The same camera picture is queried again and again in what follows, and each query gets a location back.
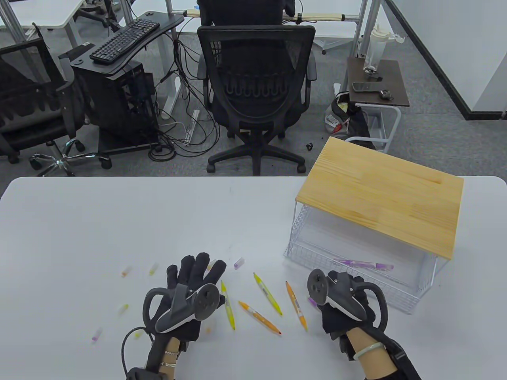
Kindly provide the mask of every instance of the keyboard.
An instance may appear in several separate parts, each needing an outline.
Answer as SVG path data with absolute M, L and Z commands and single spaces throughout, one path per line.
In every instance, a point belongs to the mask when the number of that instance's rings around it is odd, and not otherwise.
M 110 65 L 159 26 L 158 22 L 135 19 L 91 53 L 90 58 L 95 62 Z

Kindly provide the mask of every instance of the white wire rack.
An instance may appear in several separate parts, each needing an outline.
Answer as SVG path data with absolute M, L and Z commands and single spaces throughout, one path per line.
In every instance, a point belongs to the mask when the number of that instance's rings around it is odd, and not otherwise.
M 387 302 L 411 314 L 447 263 L 377 231 L 303 205 L 294 218 L 285 255 L 309 268 L 348 272 L 377 284 Z M 391 271 L 353 268 L 342 260 L 394 265 Z

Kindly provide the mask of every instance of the black baseboard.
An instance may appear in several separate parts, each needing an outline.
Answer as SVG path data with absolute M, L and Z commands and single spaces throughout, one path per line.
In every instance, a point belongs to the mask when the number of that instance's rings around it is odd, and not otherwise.
M 396 16 L 396 19 L 400 22 L 405 32 L 407 32 L 407 35 L 412 40 L 414 45 L 416 46 L 417 50 L 421 53 L 421 55 L 424 57 L 426 62 L 428 63 L 431 70 L 435 73 L 437 78 L 439 79 L 440 83 L 442 83 L 442 86 L 444 86 L 445 90 L 451 97 L 452 101 L 458 107 L 458 110 L 461 112 L 463 117 L 466 120 L 499 120 L 501 119 L 502 112 L 501 111 L 472 111 L 469 106 L 465 103 L 461 95 L 458 93 L 456 88 L 452 85 L 451 81 L 445 75 L 442 68 L 439 66 L 439 64 L 435 61 L 429 50 L 424 46 L 420 38 L 417 36 L 417 34 L 414 32 L 414 30 L 410 27 L 407 20 L 403 15 L 401 14 L 400 10 L 396 6 L 395 3 L 393 3 L 392 0 L 385 0 L 391 11 Z

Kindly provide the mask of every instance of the white wall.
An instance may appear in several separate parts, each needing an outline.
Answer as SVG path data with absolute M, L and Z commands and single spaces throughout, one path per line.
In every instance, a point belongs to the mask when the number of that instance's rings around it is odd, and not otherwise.
M 393 1 L 471 110 L 504 110 L 507 62 L 483 93 L 507 52 L 506 0 Z

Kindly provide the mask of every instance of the white desk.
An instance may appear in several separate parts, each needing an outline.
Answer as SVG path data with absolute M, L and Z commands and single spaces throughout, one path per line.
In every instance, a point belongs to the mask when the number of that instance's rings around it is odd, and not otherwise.
M 194 6 L 197 5 L 195 0 L 172 0 L 171 3 L 174 10 L 180 11 L 193 9 Z M 359 13 L 360 4 L 360 0 L 340 0 L 338 2 L 334 0 L 303 0 L 304 11 L 309 13 L 344 13 L 357 15 Z M 366 26 L 366 19 L 368 18 L 368 13 L 370 12 L 370 4 L 371 1 L 368 2 L 368 6 L 366 8 L 365 19 L 361 33 L 364 31 Z M 132 10 L 138 16 L 146 11 L 167 12 L 165 0 L 136 0 L 136 2 L 132 4 Z M 298 1 L 296 1 L 296 12 L 300 11 L 301 5 Z M 377 23 L 379 23 L 380 26 L 384 29 L 388 29 L 392 32 L 391 25 L 387 20 L 387 16 L 382 6 L 379 10 Z M 176 30 L 180 31 L 184 24 L 185 23 L 178 26 Z M 346 43 L 354 38 L 354 22 L 318 21 L 312 25 L 315 26 L 316 40 L 319 38 L 328 37 L 332 38 L 333 40 L 340 40 L 342 43 Z M 201 20 L 199 18 L 191 20 L 185 26 L 182 33 L 197 33 L 197 28 L 199 26 L 201 26 Z
M 164 268 L 200 251 L 222 258 L 237 330 L 218 310 L 182 354 L 177 379 L 362 378 L 321 329 L 306 298 L 309 270 L 284 258 L 303 177 L 19 178 L 0 201 L 0 378 L 123 380 L 120 345 L 141 324 L 146 292 Z M 424 379 L 498 378 L 507 319 L 503 278 L 507 186 L 466 177 L 455 260 L 414 315 L 390 309 L 387 333 Z M 240 256 L 245 264 L 232 268 Z M 153 277 L 148 270 L 161 267 Z M 132 272 L 120 277 L 127 265 Z M 254 282 L 257 272 L 283 317 Z M 309 322 L 305 333 L 284 281 Z M 242 311 L 241 299 L 270 319 L 274 336 Z M 130 308 L 121 317 L 117 308 Z M 103 334 L 96 345 L 91 336 Z M 143 366 L 148 337 L 126 345 L 127 367 Z
M 33 28 L 34 22 L 43 28 L 64 28 L 68 39 L 75 48 L 83 43 L 74 23 L 74 13 L 84 0 L 25 0 L 10 3 L 21 27 Z M 0 18 L 0 28 L 5 28 Z

